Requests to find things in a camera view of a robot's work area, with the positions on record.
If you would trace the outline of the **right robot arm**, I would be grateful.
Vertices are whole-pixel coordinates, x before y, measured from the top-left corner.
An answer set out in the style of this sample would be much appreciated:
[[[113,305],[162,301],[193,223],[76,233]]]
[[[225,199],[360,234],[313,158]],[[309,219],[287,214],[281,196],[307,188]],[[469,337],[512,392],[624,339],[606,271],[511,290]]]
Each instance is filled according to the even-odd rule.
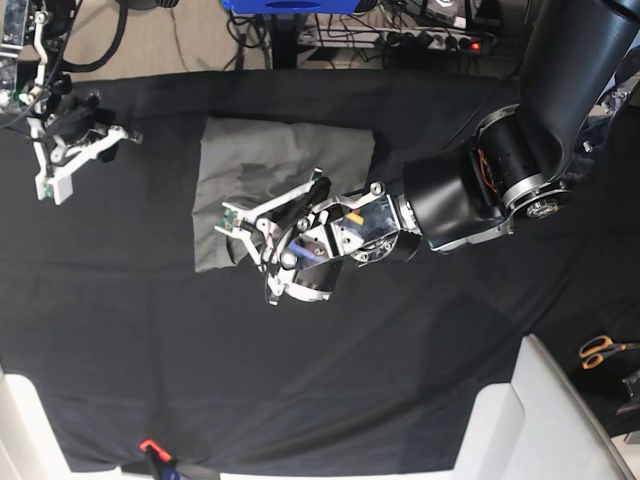
[[[115,121],[100,95],[73,90],[74,73],[93,71],[115,53],[126,26],[121,2],[116,35],[91,64],[75,65],[64,55],[82,4],[79,1],[8,1],[1,27],[1,127],[27,137],[39,170],[39,200],[60,205],[74,192],[73,176],[91,161],[114,159],[120,143],[141,143],[142,135]]]

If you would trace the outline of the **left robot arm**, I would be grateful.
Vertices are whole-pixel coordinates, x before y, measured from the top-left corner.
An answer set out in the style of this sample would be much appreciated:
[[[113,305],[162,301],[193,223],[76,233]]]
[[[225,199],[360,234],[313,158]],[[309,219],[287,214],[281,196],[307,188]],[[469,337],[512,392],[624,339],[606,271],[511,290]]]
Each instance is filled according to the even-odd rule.
[[[639,44],[635,1],[546,1],[517,68],[519,100],[466,140],[405,164],[399,189],[331,195],[321,171],[254,207],[224,204],[217,231],[243,244],[266,301],[330,299],[345,260],[404,262],[421,245],[450,253],[556,213],[580,165],[602,152],[639,78],[620,78]]]

